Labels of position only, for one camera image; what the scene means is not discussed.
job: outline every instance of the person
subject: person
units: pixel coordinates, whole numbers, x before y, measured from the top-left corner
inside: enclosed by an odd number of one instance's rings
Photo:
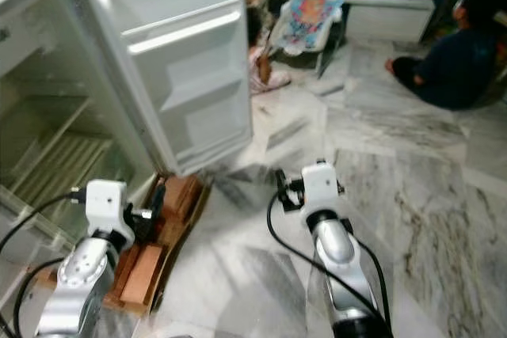
[[[250,65],[250,93],[252,95],[279,89],[291,82],[291,76],[285,71],[273,71],[269,62],[268,52],[258,47],[262,23],[257,9],[248,8],[246,11],[248,24],[248,45]]]
[[[386,69],[427,103],[450,110],[472,107],[486,92],[494,73],[496,38],[491,26],[495,3],[459,0],[452,15],[458,32],[440,40],[425,59],[388,59]]]

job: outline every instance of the power cord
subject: power cord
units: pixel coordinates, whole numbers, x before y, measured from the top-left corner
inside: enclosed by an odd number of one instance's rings
[[[383,305],[383,315],[386,318],[386,324],[387,326],[391,326],[391,314],[389,313],[389,301],[387,299],[387,288],[386,288],[386,280],[383,277],[382,267],[380,267],[380,262],[377,259],[377,256],[373,253],[373,251],[370,250],[370,248],[357,239],[357,243],[359,243],[359,246],[366,251],[366,253],[372,258],[373,264],[375,265],[375,269],[377,270],[377,275],[379,277],[379,283],[380,283],[380,293],[382,294],[382,305]]]
[[[17,231],[19,231],[19,229],[21,227],[23,227],[27,222],[29,222],[32,218],[34,218],[41,211],[43,211],[47,207],[50,207],[53,203],[57,203],[57,202],[62,201],[64,199],[70,199],[76,203],[84,203],[86,200],[86,188],[75,189],[72,192],[68,192],[66,194],[56,196],[55,198],[50,199],[49,201],[43,203],[39,207],[36,207],[35,209],[33,209],[33,211],[28,216],[23,218],[23,220],[21,220],[21,222],[19,222],[15,227],[13,227],[7,233],[7,235],[0,241],[0,253],[2,253],[2,250],[6,246],[9,239],[12,238],[13,235]],[[16,334],[9,327],[9,324],[7,323],[6,319],[2,316],[1,313],[0,313],[0,327],[2,328],[2,331],[8,336],[8,338],[21,338],[21,336],[20,337],[16,336]]]
[[[25,292],[29,287],[32,279],[42,271],[43,269],[52,266],[53,264],[57,264],[63,261],[63,257],[59,257],[58,259],[47,261],[46,263],[42,263],[41,265],[35,267],[30,273],[27,273],[23,278],[23,283],[21,283],[19,292],[17,292],[16,302],[14,303],[14,315],[13,315],[13,324],[14,331],[17,335],[17,338],[23,338],[21,335],[21,329],[19,327],[19,312],[21,308],[21,303],[23,302],[23,298],[25,298]]]
[[[380,312],[365,298],[362,294],[357,292],[355,289],[351,288],[346,282],[344,282],[342,279],[340,279],[338,276],[336,276],[334,273],[329,272],[326,267],[324,267],[322,264],[316,262],[315,260],[311,259],[310,257],[306,256],[304,253],[300,252],[299,250],[293,248],[288,243],[281,240],[281,238],[276,234],[276,231],[273,229],[273,224],[271,222],[271,211],[273,208],[273,205],[278,198],[278,192],[276,192],[268,204],[268,212],[267,212],[267,224],[268,224],[268,230],[273,236],[273,238],[280,243],[280,245],[284,246],[286,249],[288,249],[290,252],[294,253],[295,255],[299,256],[301,259],[305,260],[307,263],[311,264],[313,267],[317,268],[320,272],[322,272],[324,275],[329,276],[331,279],[337,281],[340,285],[342,285],[347,291],[349,291],[355,298],[357,298],[361,303],[366,306],[366,308],[372,313],[372,315],[378,320],[378,322],[385,327],[386,331],[389,333],[390,337],[392,337],[392,331],[391,331],[391,325],[388,325],[387,322],[383,319]]]

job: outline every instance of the open refrigerator door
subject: open refrigerator door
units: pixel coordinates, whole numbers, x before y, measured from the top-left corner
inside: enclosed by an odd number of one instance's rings
[[[194,173],[251,139],[245,0],[78,0],[160,173]]]

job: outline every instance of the black hair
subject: black hair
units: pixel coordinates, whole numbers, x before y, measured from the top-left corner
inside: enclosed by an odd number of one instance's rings
[[[257,8],[249,7],[246,9],[246,23],[248,26],[248,46],[253,47],[257,44],[257,39],[262,30],[261,15]]]
[[[500,9],[500,0],[462,0],[461,6],[467,11],[468,23],[472,28],[488,28]]]

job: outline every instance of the white refrigerator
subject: white refrigerator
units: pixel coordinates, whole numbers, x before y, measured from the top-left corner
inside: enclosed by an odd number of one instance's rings
[[[247,49],[245,0],[2,0],[0,234],[92,178],[124,180],[142,199],[154,173],[241,150]],[[23,232],[8,259],[70,246],[86,220],[62,203],[33,230],[39,247]]]

